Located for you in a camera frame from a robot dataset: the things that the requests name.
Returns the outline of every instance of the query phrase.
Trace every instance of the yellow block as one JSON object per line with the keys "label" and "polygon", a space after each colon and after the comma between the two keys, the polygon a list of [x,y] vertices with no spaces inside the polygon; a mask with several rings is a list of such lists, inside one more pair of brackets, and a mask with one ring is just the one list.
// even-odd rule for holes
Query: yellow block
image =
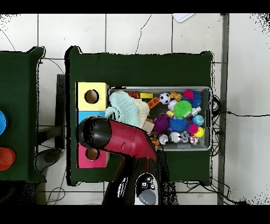
{"label": "yellow block", "polygon": [[153,98],[153,94],[146,94],[144,92],[140,93],[140,98],[142,99],[152,99]]}
{"label": "yellow block", "polygon": [[[78,109],[82,111],[105,111],[107,107],[107,90],[108,85],[104,82],[78,82]],[[96,99],[96,102],[87,102],[86,98],[89,98],[86,96]]]}

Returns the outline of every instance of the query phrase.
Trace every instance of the red ball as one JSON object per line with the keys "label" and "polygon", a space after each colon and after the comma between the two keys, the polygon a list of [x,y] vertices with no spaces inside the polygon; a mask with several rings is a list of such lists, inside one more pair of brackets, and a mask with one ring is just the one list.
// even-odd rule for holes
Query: red ball
{"label": "red ball", "polygon": [[195,134],[198,132],[198,126],[193,122],[192,125],[189,126],[188,131],[191,134]]}
{"label": "red ball", "polygon": [[193,100],[194,99],[194,95],[193,95],[193,92],[190,90],[190,89],[187,89],[183,92],[183,96],[190,99],[190,100]]}

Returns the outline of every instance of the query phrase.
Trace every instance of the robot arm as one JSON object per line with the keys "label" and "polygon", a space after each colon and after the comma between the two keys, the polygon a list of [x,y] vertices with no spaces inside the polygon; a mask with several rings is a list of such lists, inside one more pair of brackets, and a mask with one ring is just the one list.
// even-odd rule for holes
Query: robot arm
{"label": "robot arm", "polygon": [[157,155],[142,129],[101,117],[79,124],[79,142],[123,156],[103,204],[159,204]]}

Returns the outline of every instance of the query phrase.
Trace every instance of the green mat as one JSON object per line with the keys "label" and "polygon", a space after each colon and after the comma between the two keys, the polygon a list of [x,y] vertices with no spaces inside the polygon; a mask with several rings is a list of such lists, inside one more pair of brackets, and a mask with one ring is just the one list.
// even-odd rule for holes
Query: green mat
{"label": "green mat", "polygon": [[0,135],[0,147],[11,148],[16,160],[0,180],[44,182],[34,167],[37,140],[36,68],[43,48],[26,53],[0,52],[0,110],[7,117],[7,129]]}
{"label": "green mat", "polygon": [[[65,54],[67,91],[67,181],[112,181],[122,157],[110,154],[106,168],[76,168],[75,82],[105,82],[121,86],[208,86],[211,87],[212,54],[120,55],[82,54],[77,46]],[[210,151],[166,152],[172,181],[202,180],[209,184]]]}

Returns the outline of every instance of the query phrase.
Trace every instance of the white ball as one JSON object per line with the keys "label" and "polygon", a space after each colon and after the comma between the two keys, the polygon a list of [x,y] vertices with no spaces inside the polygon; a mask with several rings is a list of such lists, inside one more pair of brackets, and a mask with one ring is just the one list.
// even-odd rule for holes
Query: white ball
{"label": "white ball", "polygon": [[170,95],[167,92],[160,94],[158,99],[162,104],[168,104],[171,101]]}
{"label": "white ball", "polygon": [[175,104],[177,103],[178,101],[177,100],[172,100],[169,104],[168,104],[168,109],[170,110],[170,111],[172,111],[173,112],[173,107],[175,106]]}

